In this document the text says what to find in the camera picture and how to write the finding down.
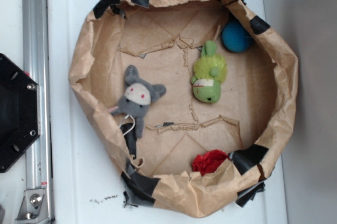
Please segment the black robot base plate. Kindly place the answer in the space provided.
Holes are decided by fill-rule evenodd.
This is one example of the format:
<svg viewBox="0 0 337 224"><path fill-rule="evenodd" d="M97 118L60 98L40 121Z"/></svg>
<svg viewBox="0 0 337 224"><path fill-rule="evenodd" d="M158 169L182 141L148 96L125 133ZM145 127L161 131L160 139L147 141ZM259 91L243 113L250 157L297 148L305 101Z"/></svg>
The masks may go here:
<svg viewBox="0 0 337 224"><path fill-rule="evenodd" d="M1 173L39 137L38 84L1 54Z"/></svg>

